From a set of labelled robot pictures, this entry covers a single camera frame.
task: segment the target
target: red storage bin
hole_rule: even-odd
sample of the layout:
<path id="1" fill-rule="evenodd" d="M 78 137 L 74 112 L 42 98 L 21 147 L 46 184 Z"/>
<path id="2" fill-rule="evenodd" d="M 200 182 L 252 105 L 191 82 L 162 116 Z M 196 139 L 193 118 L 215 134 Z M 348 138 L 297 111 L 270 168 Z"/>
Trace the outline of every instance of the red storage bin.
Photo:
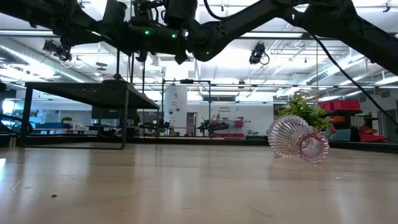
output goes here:
<path id="1" fill-rule="evenodd" d="M 235 127 L 242 128 L 243 127 L 243 121 L 235 121 Z"/>
<path id="2" fill-rule="evenodd" d="M 360 110 L 358 100 L 336 100 L 333 102 L 334 110 Z"/>
<path id="3" fill-rule="evenodd" d="M 324 109 L 325 111 L 332 111 L 333 109 L 333 102 L 324 102 L 319 103 L 319 107 Z"/>

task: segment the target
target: glass vase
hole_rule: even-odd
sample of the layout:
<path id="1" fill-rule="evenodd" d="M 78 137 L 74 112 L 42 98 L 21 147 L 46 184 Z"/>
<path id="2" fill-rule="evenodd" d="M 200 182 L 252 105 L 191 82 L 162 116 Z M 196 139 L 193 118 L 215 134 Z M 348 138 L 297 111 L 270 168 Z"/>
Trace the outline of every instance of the glass vase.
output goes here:
<path id="1" fill-rule="evenodd" d="M 286 115 L 275 120 L 268 132 L 271 148 L 281 156 L 299 156 L 301 159 L 317 163 L 326 158 L 329 142 L 299 116 Z"/>

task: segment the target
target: workbench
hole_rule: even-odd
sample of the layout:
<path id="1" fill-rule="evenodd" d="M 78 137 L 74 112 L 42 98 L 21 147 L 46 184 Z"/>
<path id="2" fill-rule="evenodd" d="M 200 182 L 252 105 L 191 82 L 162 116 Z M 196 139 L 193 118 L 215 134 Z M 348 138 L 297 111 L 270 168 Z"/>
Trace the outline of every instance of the workbench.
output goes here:
<path id="1" fill-rule="evenodd" d="M 155 109 L 159 115 L 159 106 L 146 95 L 139 93 L 131 84 L 127 82 L 108 82 L 108 83 L 54 83 L 54 82 L 27 82 L 25 84 L 25 104 L 21 127 L 21 147 L 26 146 L 27 127 L 29 123 L 30 108 L 32 106 L 33 90 L 42 91 L 55 96 L 64 97 L 69 100 L 78 101 L 99 108 L 122 109 L 123 136 L 121 147 L 126 146 L 127 133 L 127 111 L 128 109 Z"/>

